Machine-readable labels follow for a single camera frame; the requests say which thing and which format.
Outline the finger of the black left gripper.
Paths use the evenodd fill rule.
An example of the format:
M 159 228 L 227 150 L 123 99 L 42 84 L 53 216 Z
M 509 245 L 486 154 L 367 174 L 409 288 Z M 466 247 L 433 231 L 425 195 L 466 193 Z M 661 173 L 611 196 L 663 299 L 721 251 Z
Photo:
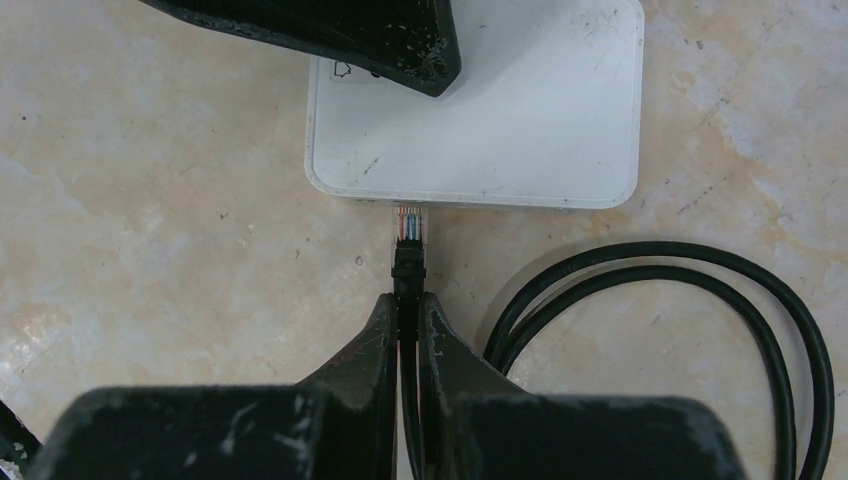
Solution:
M 437 0 L 151 0 L 212 31 L 360 67 L 430 97 L 462 69 L 452 5 Z

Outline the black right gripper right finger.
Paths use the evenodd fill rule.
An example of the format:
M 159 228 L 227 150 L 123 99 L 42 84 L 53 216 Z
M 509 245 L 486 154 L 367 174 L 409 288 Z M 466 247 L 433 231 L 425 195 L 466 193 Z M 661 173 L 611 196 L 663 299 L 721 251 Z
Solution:
M 741 479 L 724 424 L 681 397 L 540 395 L 496 371 L 431 293 L 419 310 L 429 479 Z

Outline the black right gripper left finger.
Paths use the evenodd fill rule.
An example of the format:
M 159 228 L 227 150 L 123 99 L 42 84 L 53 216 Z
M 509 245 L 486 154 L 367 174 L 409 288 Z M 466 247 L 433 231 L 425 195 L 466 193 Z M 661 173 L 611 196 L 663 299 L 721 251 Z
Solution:
M 32 479 L 391 479 L 397 306 L 290 385 L 110 387 L 78 397 Z

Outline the white TP-Link switch box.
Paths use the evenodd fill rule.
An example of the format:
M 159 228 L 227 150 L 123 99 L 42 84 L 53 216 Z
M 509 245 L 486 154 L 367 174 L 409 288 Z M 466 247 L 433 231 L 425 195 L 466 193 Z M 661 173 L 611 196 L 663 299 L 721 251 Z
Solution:
M 458 1 L 462 70 L 432 98 L 311 63 L 305 171 L 387 202 L 608 209 L 637 185 L 645 14 L 637 1 Z

